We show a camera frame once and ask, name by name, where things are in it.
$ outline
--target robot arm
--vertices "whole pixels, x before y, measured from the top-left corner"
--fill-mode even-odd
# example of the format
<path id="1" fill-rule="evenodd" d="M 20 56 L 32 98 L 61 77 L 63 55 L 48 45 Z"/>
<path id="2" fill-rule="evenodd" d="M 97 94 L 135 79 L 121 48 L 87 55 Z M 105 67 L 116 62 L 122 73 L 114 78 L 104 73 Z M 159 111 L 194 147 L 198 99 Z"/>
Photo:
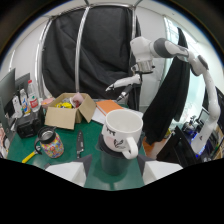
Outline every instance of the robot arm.
<path id="1" fill-rule="evenodd" d="M 208 64 L 202 56 L 195 58 L 194 54 L 187 48 L 176 45 L 165 38 L 159 38 L 152 42 L 144 37 L 137 37 L 131 41 L 131 49 L 136 58 L 137 66 L 135 65 L 135 72 L 139 74 L 148 74 L 153 71 L 153 58 L 173 58 L 177 56 L 180 60 L 188 62 L 191 67 L 191 71 L 195 76 L 203 74 L 206 89 L 209 98 L 209 118 L 205 121 L 200 133 L 192 140 L 191 147 L 193 151 L 200 155 L 205 147 L 205 144 L 211 135 L 220 116 L 220 107 L 218 104 L 217 93 L 214 82 L 209 73 Z M 135 74 L 130 78 L 118 80 L 107 90 L 120 86 L 128 86 L 133 83 L 141 84 L 139 75 Z"/>

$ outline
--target open cardboard box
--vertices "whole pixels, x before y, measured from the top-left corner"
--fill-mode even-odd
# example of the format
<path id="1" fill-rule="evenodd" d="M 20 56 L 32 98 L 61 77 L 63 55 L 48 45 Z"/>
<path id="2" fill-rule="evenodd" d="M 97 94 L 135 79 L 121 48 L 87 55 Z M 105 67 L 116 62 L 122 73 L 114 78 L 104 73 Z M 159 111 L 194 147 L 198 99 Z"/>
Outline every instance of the open cardboard box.
<path id="1" fill-rule="evenodd" d="M 74 130 L 75 123 L 81 123 L 83 117 L 88 123 L 91 121 L 96 109 L 96 103 L 86 93 L 81 93 L 84 101 L 78 108 L 68 109 L 54 107 L 57 103 L 62 102 L 63 99 L 73 97 L 74 95 L 75 93 L 62 93 L 49 104 L 45 125 Z"/>

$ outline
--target white mug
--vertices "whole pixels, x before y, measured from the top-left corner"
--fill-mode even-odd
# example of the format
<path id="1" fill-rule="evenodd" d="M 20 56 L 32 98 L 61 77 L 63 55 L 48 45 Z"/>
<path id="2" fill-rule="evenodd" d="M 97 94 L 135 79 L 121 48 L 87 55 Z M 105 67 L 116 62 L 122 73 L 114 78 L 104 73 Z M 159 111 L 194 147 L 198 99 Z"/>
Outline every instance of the white mug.
<path id="1" fill-rule="evenodd" d="M 108 148 L 122 152 L 127 159 L 138 155 L 138 141 L 143 121 L 132 111 L 117 109 L 106 115 L 102 135 Z"/>

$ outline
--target black curtain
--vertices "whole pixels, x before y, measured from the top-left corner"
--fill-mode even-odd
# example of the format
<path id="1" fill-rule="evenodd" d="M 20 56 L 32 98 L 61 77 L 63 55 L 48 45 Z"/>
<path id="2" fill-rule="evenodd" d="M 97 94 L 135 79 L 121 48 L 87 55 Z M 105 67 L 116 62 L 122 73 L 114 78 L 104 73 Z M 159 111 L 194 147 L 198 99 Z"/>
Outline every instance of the black curtain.
<path id="1" fill-rule="evenodd" d="M 188 48 L 180 28 L 178 45 Z M 172 119 L 180 120 L 186 102 L 190 80 L 190 65 L 174 57 L 158 93 L 143 115 L 143 131 L 151 145 L 160 142 Z"/>
<path id="2" fill-rule="evenodd" d="M 75 92 L 75 54 L 84 10 L 76 10 L 53 20 L 44 43 L 42 72 L 45 85 L 54 97 Z M 140 27 L 136 23 L 136 37 Z M 105 92 L 118 79 L 132 76 L 130 58 L 132 10 L 124 7 L 96 7 L 89 10 L 80 50 L 80 92 L 93 99 L 117 99 L 125 87 Z M 140 87 L 129 95 L 128 105 L 137 109 Z"/>

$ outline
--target mug handle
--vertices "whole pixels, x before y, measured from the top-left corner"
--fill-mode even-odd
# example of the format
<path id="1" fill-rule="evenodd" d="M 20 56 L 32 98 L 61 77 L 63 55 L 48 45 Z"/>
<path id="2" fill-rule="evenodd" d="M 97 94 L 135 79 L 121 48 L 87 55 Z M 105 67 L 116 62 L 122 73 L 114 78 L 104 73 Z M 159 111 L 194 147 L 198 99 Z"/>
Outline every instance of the mug handle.
<path id="1" fill-rule="evenodd" d="M 134 159 L 138 155 L 138 146 L 133 137 L 126 138 L 129 150 L 123 151 L 123 155 L 126 159 Z"/>

